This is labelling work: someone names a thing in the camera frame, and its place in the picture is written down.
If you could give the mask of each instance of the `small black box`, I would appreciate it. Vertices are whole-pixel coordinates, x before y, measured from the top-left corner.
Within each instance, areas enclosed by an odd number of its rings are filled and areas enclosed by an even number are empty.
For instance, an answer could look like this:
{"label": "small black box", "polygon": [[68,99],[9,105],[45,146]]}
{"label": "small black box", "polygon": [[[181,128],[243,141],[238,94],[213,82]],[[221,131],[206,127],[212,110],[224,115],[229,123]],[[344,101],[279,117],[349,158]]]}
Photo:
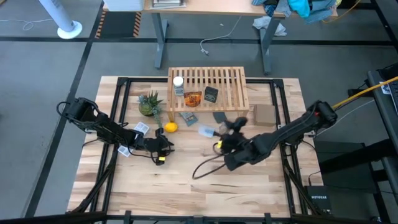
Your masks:
{"label": "small black box", "polygon": [[216,103],[217,95],[218,95],[218,90],[216,88],[212,88],[210,86],[205,88],[205,100],[210,101],[212,103]]}
{"label": "small black box", "polygon": [[331,205],[328,188],[325,186],[305,186],[312,202],[318,205],[320,210],[331,215]]}

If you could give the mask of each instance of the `wooden crate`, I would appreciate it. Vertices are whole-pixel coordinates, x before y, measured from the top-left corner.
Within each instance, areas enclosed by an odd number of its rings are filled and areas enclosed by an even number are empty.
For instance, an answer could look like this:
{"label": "wooden crate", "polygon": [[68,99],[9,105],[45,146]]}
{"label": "wooden crate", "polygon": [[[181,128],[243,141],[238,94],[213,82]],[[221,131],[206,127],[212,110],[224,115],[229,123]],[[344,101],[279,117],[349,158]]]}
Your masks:
{"label": "wooden crate", "polygon": [[[184,79],[184,92],[201,91],[201,103],[196,107],[189,107],[183,96],[175,96],[174,77]],[[169,68],[167,82],[167,112],[170,121],[174,121],[174,114],[180,112],[227,112],[236,111],[241,116],[249,112],[246,76],[243,67],[187,67]],[[205,88],[210,86],[218,89],[216,103],[205,100]]]}

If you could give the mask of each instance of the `cardboard box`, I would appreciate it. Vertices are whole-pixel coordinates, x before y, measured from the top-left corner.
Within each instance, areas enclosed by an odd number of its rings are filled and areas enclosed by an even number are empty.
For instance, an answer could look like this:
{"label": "cardboard box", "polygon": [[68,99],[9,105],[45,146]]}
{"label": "cardboard box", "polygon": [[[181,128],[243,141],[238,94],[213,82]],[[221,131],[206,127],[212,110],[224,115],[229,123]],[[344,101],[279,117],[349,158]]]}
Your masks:
{"label": "cardboard box", "polygon": [[275,106],[254,105],[254,124],[257,126],[272,127],[276,124]]}

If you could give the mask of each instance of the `floor mat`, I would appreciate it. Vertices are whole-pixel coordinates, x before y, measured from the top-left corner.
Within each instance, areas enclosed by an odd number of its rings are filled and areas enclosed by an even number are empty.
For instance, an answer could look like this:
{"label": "floor mat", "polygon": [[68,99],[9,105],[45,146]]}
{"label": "floor mat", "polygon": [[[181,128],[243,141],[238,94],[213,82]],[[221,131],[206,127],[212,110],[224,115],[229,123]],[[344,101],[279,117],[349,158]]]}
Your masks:
{"label": "floor mat", "polygon": [[141,12],[102,12],[95,38],[138,37]]}

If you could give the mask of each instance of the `potted plant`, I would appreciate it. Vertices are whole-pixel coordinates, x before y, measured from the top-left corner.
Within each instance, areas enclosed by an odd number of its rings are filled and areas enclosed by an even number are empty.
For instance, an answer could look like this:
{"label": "potted plant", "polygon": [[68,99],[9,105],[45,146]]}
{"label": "potted plant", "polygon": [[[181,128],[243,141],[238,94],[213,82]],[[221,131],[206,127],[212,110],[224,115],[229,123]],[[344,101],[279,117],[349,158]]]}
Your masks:
{"label": "potted plant", "polygon": [[140,113],[144,116],[155,116],[155,120],[159,127],[162,127],[162,122],[160,121],[160,113],[162,112],[162,108],[160,108],[159,103],[163,100],[157,100],[158,92],[155,94],[152,91],[147,96],[140,95],[138,97],[139,106],[138,109]]}

